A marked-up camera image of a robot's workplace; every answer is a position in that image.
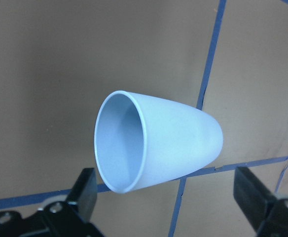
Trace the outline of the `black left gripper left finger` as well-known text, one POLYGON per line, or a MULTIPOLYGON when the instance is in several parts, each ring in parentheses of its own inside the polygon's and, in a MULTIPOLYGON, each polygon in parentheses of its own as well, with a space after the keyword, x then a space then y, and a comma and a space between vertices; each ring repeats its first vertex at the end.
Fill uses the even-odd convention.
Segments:
POLYGON ((46 199, 33 215, 0 212, 0 237, 100 237, 90 222, 97 200, 94 168, 82 170, 69 194, 46 199))

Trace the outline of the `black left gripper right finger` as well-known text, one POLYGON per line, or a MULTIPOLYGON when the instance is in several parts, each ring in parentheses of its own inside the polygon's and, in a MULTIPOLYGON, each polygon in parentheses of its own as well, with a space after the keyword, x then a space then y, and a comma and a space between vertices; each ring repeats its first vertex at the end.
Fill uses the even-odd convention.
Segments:
POLYGON ((233 196, 257 237, 288 237, 288 196, 271 192, 247 167, 236 167, 233 196))

